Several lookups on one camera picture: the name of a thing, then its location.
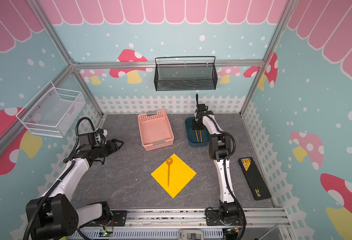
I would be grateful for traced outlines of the orange plastic spoon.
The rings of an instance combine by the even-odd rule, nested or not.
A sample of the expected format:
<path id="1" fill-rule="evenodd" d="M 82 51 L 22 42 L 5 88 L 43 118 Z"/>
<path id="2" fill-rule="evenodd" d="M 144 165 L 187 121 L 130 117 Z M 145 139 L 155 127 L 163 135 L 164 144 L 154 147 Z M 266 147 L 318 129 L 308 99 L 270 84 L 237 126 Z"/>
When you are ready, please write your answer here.
<path id="1" fill-rule="evenodd" d="M 168 166 L 168 172 L 167 172 L 167 186 L 170 185 L 170 176 L 171 176 L 171 164 L 173 163 L 173 159 L 172 158 L 168 158 L 166 160 L 166 164 Z"/>

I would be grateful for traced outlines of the yellow paper napkin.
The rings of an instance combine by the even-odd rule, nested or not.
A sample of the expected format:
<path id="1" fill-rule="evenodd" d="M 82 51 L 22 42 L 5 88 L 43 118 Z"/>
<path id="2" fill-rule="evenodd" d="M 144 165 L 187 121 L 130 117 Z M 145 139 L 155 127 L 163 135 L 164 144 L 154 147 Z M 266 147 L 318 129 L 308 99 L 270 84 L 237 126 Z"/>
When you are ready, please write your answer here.
<path id="1" fill-rule="evenodd" d="M 176 154 L 171 155 L 169 158 L 173 159 L 170 185 L 167 186 L 168 166 L 166 160 L 151 173 L 151 176 L 174 199 L 197 173 Z"/>

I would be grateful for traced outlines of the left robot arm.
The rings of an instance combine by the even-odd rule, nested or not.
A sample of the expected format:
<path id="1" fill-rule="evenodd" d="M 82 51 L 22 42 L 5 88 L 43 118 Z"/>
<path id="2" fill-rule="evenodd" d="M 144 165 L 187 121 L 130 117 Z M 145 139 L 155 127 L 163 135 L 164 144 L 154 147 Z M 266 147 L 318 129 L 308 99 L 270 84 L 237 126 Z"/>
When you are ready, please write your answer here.
<path id="1" fill-rule="evenodd" d="M 95 162 L 105 164 L 106 158 L 120 150 L 123 141 L 107 140 L 107 131 L 91 125 L 90 133 L 80 134 L 78 127 L 83 121 L 92 120 L 82 117 L 75 128 L 75 145 L 69 156 L 63 160 L 65 168 L 53 185 L 38 199 L 26 205 L 27 226 L 23 235 L 25 240 L 59 240 L 80 233 L 88 224 L 103 227 L 113 223 L 114 213 L 106 201 L 88 204 L 75 209 L 71 198 L 83 175 Z"/>

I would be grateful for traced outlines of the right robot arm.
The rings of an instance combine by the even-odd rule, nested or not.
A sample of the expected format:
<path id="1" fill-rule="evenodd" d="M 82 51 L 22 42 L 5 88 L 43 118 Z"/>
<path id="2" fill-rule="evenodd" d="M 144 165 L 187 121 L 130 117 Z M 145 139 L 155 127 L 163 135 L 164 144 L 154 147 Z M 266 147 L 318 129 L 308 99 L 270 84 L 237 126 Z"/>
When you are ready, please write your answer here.
<path id="1" fill-rule="evenodd" d="M 206 129 L 210 134 L 209 155 L 214 161 L 219 179 L 219 216 L 221 221 L 225 225 L 238 221 L 245 226 L 247 222 L 244 210 L 234 194 L 230 174 L 230 157 L 236 150 L 234 137 L 219 127 L 213 112 L 208 110 L 208 106 L 205 104 L 196 104 L 193 129 Z"/>

